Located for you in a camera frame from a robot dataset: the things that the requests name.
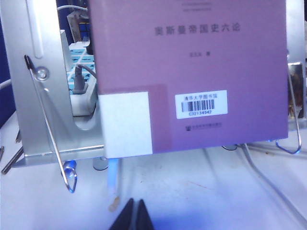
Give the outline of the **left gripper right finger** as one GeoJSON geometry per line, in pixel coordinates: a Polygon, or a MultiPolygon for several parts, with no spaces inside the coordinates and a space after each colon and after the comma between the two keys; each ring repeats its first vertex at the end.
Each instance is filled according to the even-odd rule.
{"type": "Polygon", "coordinates": [[[138,230],[154,230],[150,215],[143,199],[138,205],[138,230]]]}

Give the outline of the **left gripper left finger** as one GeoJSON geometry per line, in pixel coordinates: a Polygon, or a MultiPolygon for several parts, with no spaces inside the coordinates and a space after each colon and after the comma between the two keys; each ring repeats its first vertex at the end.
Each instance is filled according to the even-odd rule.
{"type": "Polygon", "coordinates": [[[128,230],[132,220],[134,199],[130,198],[109,230],[128,230]]]}

